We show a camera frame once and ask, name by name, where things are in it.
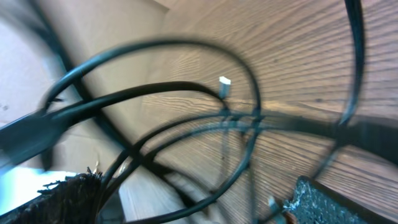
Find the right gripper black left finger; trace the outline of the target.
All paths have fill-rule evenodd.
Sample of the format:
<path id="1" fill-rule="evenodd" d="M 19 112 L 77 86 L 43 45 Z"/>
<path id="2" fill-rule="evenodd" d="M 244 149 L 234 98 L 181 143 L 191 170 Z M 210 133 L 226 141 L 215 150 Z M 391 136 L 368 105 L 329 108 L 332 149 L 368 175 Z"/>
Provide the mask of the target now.
<path id="1" fill-rule="evenodd" d="M 38 197 L 1 215 L 1 224 L 93 223 L 93 205 L 103 174 L 90 171 L 57 180 Z"/>

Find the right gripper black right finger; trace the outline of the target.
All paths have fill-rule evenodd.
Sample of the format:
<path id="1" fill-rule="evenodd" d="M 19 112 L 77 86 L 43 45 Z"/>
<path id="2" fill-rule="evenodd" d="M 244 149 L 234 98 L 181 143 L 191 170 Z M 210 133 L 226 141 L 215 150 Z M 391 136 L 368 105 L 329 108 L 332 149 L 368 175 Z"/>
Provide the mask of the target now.
<path id="1" fill-rule="evenodd" d="M 395 224 L 307 176 L 297 179 L 294 196 L 284 203 L 297 223 Z"/>

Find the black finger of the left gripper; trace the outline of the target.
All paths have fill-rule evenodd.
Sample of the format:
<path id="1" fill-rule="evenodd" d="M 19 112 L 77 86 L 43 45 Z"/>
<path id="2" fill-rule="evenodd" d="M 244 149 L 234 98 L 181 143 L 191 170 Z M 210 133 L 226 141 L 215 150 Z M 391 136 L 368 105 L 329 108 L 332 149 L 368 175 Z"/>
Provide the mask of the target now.
<path id="1" fill-rule="evenodd" d="M 1 167 L 14 168 L 35 156 L 40 156 L 43 168 L 53 167 L 53 149 L 71 123 L 68 115 L 38 110 L 3 126 L 1 150 L 6 161 Z"/>

